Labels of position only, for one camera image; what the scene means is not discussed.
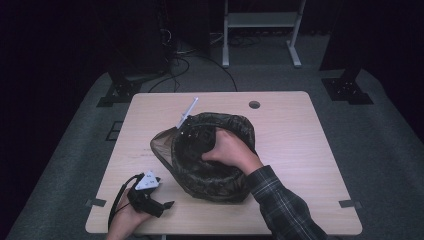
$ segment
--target white stick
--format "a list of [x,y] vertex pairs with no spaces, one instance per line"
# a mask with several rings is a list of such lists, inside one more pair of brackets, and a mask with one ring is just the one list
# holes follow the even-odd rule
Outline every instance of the white stick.
[[199,100],[198,97],[195,97],[193,100],[193,103],[188,107],[187,111],[185,111],[182,116],[180,122],[176,125],[177,129],[183,125],[183,122],[187,119],[188,115],[190,114],[191,110],[194,108],[194,105],[196,105],[197,100]]

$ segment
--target hand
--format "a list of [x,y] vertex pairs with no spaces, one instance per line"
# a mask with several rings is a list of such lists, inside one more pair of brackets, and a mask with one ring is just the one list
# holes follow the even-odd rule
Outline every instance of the hand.
[[215,147],[202,154],[202,159],[238,167],[246,175],[263,167],[259,157],[240,138],[222,128],[216,128]]
[[152,216],[148,213],[138,213],[134,210],[129,204],[128,191],[129,189],[126,189],[122,194],[122,199],[116,208],[120,210],[117,210],[112,220],[106,237],[107,240],[122,240],[129,237],[141,223]]

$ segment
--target person's right hand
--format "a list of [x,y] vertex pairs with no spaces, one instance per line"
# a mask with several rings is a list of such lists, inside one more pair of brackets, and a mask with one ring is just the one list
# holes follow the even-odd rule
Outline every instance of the person's right hand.
[[203,153],[202,159],[238,167],[245,175],[263,167],[259,157],[240,138],[222,128],[216,128],[215,147],[211,151]]

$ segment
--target black device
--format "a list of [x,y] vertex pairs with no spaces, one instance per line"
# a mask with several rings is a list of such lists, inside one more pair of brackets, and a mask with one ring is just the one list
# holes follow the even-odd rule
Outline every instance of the black device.
[[115,198],[115,201],[113,202],[112,208],[110,210],[108,229],[110,227],[110,224],[112,223],[113,217],[115,216],[117,212],[116,207],[119,203],[119,200],[121,199],[122,194],[127,188],[128,183],[131,182],[133,179],[137,179],[137,180],[133,184],[131,189],[128,191],[127,197],[128,197],[128,200],[130,201],[131,206],[134,208],[136,212],[145,212],[159,218],[162,215],[163,211],[165,211],[166,209],[170,209],[172,207],[172,205],[174,204],[174,201],[161,204],[150,197],[150,194],[152,194],[153,191],[156,190],[156,188],[147,188],[147,189],[141,189],[141,190],[136,189],[137,184],[141,181],[141,179],[143,179],[143,177],[144,177],[144,173],[140,173],[138,175],[131,177],[130,179],[128,179],[128,181],[125,184],[122,185],[118,195]]
[[190,161],[199,161],[202,154],[209,152],[215,147],[215,127],[198,126],[184,133],[187,144],[184,149],[184,156]]

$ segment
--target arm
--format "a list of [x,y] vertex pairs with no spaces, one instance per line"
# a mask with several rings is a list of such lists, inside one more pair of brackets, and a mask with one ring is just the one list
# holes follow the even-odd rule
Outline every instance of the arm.
[[129,204],[127,197],[128,190],[122,194],[122,199],[118,204],[117,212],[112,220],[109,232],[106,236],[107,240],[123,240],[129,237],[135,229],[144,221],[148,220],[151,215],[147,213],[138,213]]
[[305,201],[286,189],[271,167],[264,167],[259,157],[233,133],[217,128],[215,147],[204,153],[202,159],[219,161],[243,171],[275,239],[327,238],[312,220]]
[[275,239],[327,239],[306,202],[285,188],[270,166],[250,174],[247,183]]

